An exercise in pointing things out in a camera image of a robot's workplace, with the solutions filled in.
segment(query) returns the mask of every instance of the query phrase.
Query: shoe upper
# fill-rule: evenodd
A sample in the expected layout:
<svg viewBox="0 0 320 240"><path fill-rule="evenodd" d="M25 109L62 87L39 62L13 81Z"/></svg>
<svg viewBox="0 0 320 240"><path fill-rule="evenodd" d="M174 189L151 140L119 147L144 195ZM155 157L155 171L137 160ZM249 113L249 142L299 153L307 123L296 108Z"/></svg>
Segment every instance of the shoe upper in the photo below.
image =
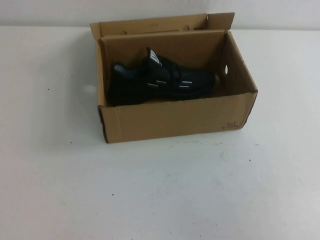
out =
<svg viewBox="0 0 320 240"><path fill-rule="evenodd" d="M176 94L178 97L175 98L179 99L183 95L210 89L215 84L215 75L210 72L179 66L166 57L156 55L148 47L147 53L140 67L127 68L120 63L113 65L111 98L130 98L133 102L140 102L139 95L150 99L161 97L161 94Z"/></svg>

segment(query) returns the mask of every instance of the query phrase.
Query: white surface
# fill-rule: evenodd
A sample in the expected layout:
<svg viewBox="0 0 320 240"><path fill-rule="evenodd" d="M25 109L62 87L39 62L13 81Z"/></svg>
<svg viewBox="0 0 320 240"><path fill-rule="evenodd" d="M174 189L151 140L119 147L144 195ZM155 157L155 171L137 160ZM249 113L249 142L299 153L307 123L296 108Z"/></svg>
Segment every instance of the white surface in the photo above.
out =
<svg viewBox="0 0 320 240"><path fill-rule="evenodd" d="M320 238L320 32L233 31L242 130L108 145L89 28L0 34L1 240Z"/></svg>
<svg viewBox="0 0 320 240"><path fill-rule="evenodd" d="M235 29L320 29L319 0L2 0L0 25L81 26L235 12Z"/></svg>

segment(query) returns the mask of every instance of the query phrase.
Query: white table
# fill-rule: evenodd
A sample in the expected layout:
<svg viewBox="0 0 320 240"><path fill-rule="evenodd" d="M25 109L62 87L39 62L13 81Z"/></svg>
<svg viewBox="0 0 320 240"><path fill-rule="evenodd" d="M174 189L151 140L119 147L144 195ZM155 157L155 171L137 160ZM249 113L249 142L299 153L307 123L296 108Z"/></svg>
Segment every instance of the white table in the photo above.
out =
<svg viewBox="0 0 320 240"><path fill-rule="evenodd" d="M232 33L242 130L106 144L90 29L0 27L0 239L319 239L320 32Z"/></svg>

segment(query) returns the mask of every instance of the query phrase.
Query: sneaker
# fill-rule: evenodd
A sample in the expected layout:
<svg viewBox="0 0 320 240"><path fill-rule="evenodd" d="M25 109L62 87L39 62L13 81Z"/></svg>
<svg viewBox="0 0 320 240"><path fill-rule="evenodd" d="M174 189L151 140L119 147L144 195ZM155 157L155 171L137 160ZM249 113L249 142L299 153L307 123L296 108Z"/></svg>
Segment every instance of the sneaker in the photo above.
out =
<svg viewBox="0 0 320 240"><path fill-rule="evenodd" d="M209 93L215 74L179 66L147 47L140 67L127 68L115 63L108 92L113 106L141 104L151 99L191 100Z"/></svg>

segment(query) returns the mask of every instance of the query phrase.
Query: black shoe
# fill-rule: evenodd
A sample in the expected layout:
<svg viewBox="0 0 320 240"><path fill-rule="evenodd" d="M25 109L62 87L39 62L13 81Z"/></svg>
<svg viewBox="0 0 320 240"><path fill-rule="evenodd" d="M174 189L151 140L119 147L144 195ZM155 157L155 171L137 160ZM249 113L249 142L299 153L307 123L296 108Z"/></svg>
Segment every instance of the black shoe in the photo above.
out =
<svg viewBox="0 0 320 240"><path fill-rule="evenodd" d="M213 73L179 66L148 47L147 51L140 67L126 68L120 63L112 66L108 96L113 106L141 104L155 98L196 99L214 86Z"/></svg>

